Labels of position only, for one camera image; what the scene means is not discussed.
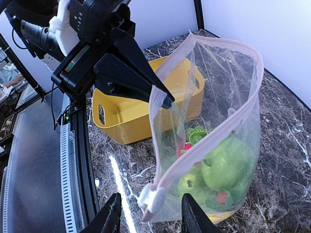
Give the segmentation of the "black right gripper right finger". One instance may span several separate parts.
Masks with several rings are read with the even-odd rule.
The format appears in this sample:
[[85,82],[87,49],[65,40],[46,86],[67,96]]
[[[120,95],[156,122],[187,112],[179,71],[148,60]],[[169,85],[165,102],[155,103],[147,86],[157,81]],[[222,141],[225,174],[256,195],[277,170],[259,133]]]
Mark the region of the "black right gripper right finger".
[[204,213],[191,194],[182,198],[182,233],[219,233],[220,231]]

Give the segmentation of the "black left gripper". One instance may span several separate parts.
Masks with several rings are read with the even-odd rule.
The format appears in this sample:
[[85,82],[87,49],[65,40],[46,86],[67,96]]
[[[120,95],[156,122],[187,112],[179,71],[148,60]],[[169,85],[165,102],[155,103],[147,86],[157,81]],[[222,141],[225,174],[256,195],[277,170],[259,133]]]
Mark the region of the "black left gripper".
[[[155,86],[164,92],[160,107],[169,109],[175,98],[152,70],[134,35],[134,26],[122,26],[92,43],[79,42],[53,72],[53,83],[77,102],[94,84],[104,94],[148,102]],[[117,55],[106,53],[112,43]]]

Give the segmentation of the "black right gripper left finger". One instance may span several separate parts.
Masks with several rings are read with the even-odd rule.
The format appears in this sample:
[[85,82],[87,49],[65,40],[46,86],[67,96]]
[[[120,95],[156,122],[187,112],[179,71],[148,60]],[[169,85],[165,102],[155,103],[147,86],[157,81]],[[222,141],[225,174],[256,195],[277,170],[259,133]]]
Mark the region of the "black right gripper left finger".
[[114,193],[81,233],[119,233],[121,223],[121,195]]

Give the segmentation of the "yellow plastic basket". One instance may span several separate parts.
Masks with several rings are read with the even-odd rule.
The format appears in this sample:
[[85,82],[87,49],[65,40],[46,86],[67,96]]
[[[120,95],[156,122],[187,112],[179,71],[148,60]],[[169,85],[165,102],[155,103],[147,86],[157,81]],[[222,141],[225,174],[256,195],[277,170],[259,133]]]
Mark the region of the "yellow plastic basket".
[[[190,60],[183,59],[164,82],[179,107],[188,84],[190,65]],[[140,100],[109,96],[95,89],[92,118],[97,127],[121,145],[151,137],[149,105]]]

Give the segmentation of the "green chayote front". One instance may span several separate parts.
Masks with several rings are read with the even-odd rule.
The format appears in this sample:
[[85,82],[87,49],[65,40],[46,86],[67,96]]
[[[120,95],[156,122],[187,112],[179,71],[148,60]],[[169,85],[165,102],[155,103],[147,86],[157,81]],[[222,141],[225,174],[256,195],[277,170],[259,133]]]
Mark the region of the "green chayote front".
[[202,176],[210,189],[229,191],[244,179],[248,180],[254,163],[253,153],[247,144],[229,137],[202,160]]

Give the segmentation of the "clear zip top bag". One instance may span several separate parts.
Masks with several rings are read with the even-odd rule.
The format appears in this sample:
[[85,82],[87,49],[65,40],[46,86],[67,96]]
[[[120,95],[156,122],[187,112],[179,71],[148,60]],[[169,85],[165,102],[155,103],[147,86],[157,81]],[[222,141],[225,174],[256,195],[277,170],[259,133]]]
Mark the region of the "clear zip top bag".
[[[190,33],[181,45],[156,70],[163,81],[183,60],[191,62],[188,84],[181,107],[160,107],[163,92],[153,87],[149,99],[149,121],[155,152],[156,172],[152,190],[166,189],[161,209],[151,214],[142,210],[142,221],[163,222],[181,219],[178,182],[194,165],[223,140],[235,137],[247,144],[255,160],[248,180],[227,193],[225,204],[215,197],[199,205],[204,213],[237,211],[244,203],[256,169],[260,148],[259,89],[264,65],[261,54],[248,44]],[[212,132],[192,146],[179,159],[176,146],[187,142],[186,130],[203,126]]]

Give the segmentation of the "yellow lemon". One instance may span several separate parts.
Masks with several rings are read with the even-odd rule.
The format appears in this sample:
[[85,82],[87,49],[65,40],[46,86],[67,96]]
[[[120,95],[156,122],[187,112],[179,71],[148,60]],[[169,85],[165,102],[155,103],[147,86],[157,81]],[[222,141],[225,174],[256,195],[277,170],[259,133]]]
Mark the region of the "yellow lemon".
[[214,224],[218,224],[228,218],[230,218],[235,211],[223,212],[223,213],[206,213],[209,220]]

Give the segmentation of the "orange carrot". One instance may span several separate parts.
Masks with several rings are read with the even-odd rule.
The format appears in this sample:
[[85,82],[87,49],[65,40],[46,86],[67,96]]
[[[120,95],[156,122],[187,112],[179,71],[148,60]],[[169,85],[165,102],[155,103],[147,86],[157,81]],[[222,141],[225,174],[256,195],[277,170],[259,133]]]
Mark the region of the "orange carrot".
[[225,193],[225,192],[218,192],[218,193],[217,193],[217,202],[218,202],[220,205],[225,204],[227,198],[228,198],[227,193]]

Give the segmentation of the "red tomato front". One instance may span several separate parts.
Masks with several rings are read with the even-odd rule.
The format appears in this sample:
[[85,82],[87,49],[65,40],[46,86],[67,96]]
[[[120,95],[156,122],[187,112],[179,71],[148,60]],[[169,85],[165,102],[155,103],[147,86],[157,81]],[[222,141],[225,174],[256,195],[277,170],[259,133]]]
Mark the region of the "red tomato front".
[[184,145],[176,146],[176,158],[179,159],[184,153],[192,148],[193,144],[186,142]]

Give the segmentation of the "green grape bunch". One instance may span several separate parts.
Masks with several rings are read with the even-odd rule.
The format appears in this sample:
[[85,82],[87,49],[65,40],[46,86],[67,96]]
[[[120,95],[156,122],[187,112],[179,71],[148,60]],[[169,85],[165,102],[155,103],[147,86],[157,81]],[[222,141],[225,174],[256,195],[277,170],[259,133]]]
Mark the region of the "green grape bunch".
[[203,126],[196,126],[194,128],[188,128],[186,130],[187,142],[186,145],[195,145],[205,136],[212,132],[212,129],[206,130]]

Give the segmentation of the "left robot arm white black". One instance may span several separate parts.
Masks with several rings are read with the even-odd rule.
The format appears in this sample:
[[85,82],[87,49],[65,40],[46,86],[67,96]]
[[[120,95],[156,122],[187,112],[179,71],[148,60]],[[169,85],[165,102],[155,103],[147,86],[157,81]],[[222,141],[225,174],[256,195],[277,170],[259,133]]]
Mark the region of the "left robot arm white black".
[[127,0],[3,0],[1,12],[34,56],[59,62],[51,79],[81,101],[91,87],[148,102],[153,87],[169,109],[173,95],[156,76],[136,43]]

